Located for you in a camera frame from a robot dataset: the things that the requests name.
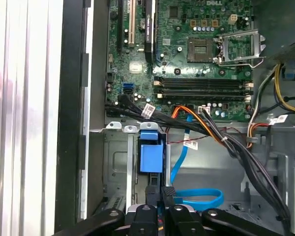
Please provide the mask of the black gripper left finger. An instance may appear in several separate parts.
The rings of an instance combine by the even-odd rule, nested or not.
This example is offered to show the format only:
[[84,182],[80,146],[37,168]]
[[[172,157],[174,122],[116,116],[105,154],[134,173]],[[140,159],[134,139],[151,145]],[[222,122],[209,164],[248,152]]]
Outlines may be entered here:
[[132,205],[128,213],[109,208],[73,227],[61,230],[56,236],[156,236],[158,235],[158,191],[155,186],[145,189],[146,202]]

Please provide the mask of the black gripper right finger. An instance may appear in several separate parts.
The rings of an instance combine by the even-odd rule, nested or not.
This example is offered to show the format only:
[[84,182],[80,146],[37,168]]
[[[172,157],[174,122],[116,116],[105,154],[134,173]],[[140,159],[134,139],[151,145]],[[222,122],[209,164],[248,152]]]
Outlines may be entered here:
[[167,236],[278,236],[258,224],[217,208],[209,208],[198,215],[183,204],[176,204],[173,187],[163,186],[165,235]]

